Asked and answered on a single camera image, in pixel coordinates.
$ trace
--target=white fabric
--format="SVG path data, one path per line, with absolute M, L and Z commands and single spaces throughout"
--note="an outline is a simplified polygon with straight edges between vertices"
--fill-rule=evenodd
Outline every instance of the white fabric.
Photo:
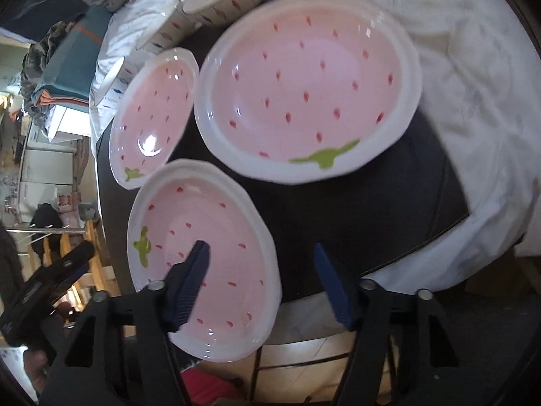
M 93 105 L 101 81 L 169 1 L 137 0 L 112 18 L 91 89 L 94 143 L 114 115 Z M 527 227 L 541 177 L 541 61 L 505 0 L 373 1 L 419 50 L 421 108 L 458 172 L 471 216 L 372 278 L 393 291 L 444 289 L 501 255 Z

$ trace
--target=red fabric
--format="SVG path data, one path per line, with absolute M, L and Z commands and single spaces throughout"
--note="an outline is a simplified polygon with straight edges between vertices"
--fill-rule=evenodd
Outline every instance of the red fabric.
M 191 401 L 201 406 L 211 406 L 218 399 L 242 398 L 230 382 L 204 373 L 200 369 L 188 369 L 181 377 Z

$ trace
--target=strawberry plate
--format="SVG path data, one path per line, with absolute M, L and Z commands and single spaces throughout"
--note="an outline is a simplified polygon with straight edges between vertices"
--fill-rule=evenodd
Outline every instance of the strawberry plate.
M 214 45 L 195 117 L 208 149 L 247 177 L 316 181 L 355 171 L 406 131 L 419 56 L 367 0 L 278 0 Z
M 116 182 L 140 188 L 167 163 L 193 107 L 199 67 L 192 53 L 172 48 L 145 63 L 122 97 L 109 139 Z
M 132 281 L 140 291 L 210 245 L 210 266 L 190 320 L 170 335 L 212 362 L 249 356 L 271 333 L 281 301 L 274 241 L 246 191 L 210 163 L 176 160 L 137 193 L 128 222 Z

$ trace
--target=pink plate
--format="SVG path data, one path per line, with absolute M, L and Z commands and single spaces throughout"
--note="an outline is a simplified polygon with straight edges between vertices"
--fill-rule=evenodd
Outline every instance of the pink plate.
M 210 244 L 210 267 L 189 322 L 172 342 L 193 356 L 231 362 L 271 333 L 281 300 L 274 242 L 250 197 L 210 163 L 176 160 L 137 193 L 128 261 L 137 291 L 163 279 L 193 244 Z
M 417 108 L 421 70 L 407 33 L 371 2 L 279 0 L 218 40 L 197 83 L 197 125 L 217 158 L 304 183 L 392 145 Z
M 120 186 L 140 188 L 167 163 L 190 116 L 198 73 L 192 53 L 173 48 L 148 61 L 128 86 L 109 140 L 109 162 Z

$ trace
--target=teal fabric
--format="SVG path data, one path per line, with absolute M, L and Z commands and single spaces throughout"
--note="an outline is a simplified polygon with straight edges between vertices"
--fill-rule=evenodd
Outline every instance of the teal fabric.
M 101 6 L 90 6 L 48 62 L 32 95 L 36 103 L 42 90 L 53 97 L 73 97 L 88 102 L 96 61 L 112 16 Z

